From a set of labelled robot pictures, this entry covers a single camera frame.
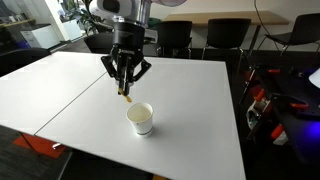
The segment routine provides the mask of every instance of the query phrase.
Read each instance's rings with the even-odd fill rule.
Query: white table
[[[171,179],[245,179],[225,64],[146,60],[130,96],[154,108],[150,137],[133,132],[108,74],[36,135]]]
[[[100,57],[57,52],[0,78],[0,125],[34,135],[106,73]]]

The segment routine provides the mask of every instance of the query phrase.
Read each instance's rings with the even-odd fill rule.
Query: cable
[[[261,16],[260,16],[259,10],[258,10],[258,8],[257,8],[257,0],[254,0],[253,2],[254,2],[254,8],[255,8],[255,10],[256,10],[256,12],[257,12],[257,15],[258,15],[260,24],[262,25],[263,29],[267,32],[267,34],[270,35],[268,29],[265,27],[265,25],[263,24],[263,22],[262,22],[262,20],[261,20]],[[277,43],[274,42],[274,41],[273,41],[273,43],[274,43],[274,45],[276,46],[277,50],[280,51]]]

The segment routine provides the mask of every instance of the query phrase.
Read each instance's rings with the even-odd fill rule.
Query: chair backrest
[[[113,33],[99,33],[84,38],[92,53],[109,54],[113,46]]]
[[[320,13],[303,14],[296,18],[289,44],[307,44],[320,40]]]
[[[43,48],[18,49],[0,54],[0,77],[50,54],[48,49]]]
[[[190,43],[191,21],[162,21],[156,25],[158,45],[164,48],[185,48]]]
[[[240,47],[250,23],[243,18],[209,19],[207,43],[221,49]]]

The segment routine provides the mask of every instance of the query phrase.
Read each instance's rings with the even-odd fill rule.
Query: office chair
[[[191,50],[188,47],[191,43],[191,21],[163,21],[156,25],[158,32],[157,55],[159,50],[162,50],[164,56],[164,49],[187,49],[189,51],[189,59],[191,58]]]
[[[250,23],[251,19],[209,19],[207,42],[203,48],[201,59],[204,58],[205,51],[210,46],[217,49],[237,48],[240,51],[240,60],[237,68],[237,73],[239,73],[243,55],[243,50],[240,46],[247,34]]]
[[[84,38],[92,53],[109,54],[113,46],[113,33],[99,33]]]
[[[320,43],[316,42],[320,40],[320,13],[299,15],[295,20],[292,32],[276,35],[266,34],[257,50],[260,49],[266,38],[283,45],[280,56],[289,46],[309,43],[318,44],[317,54],[320,47]]]
[[[0,77],[50,55],[48,49],[18,49],[0,54]]]

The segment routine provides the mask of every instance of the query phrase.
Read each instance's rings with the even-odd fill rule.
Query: floor
[[[60,51],[70,52],[87,52],[90,50],[86,47],[83,39],[72,44],[68,44]],[[145,48],[144,54],[149,56],[155,55],[153,45]],[[208,52],[206,59],[224,60],[218,58],[216,53]],[[193,50],[192,59],[199,59],[201,50]],[[229,61],[237,62],[237,54],[235,52],[227,53]],[[241,66],[242,70],[247,69],[248,65],[244,62]],[[301,179],[320,179],[320,171],[317,167],[301,164],[289,145],[276,146],[265,143],[255,143],[247,141],[246,136],[249,128],[246,123],[245,113],[248,106],[252,103],[249,96],[245,102],[238,106],[244,85],[242,74],[235,73],[236,65],[229,67],[231,73],[230,86],[232,100],[234,103],[235,115],[240,122],[239,138],[244,159],[245,171],[248,180],[301,180]],[[74,151],[71,163],[66,167],[65,174],[61,177],[60,172],[64,168],[71,151],[66,150],[58,159],[52,159],[45,156],[37,156],[29,149],[25,149],[12,144],[18,134],[10,129],[0,127],[0,179],[126,179],[122,177],[124,174],[133,173],[137,179],[150,179],[148,173],[130,169],[121,164],[116,164],[98,157],[88,155],[83,152]],[[107,172],[107,168],[115,168],[116,172],[111,177],[103,176],[103,172]]]

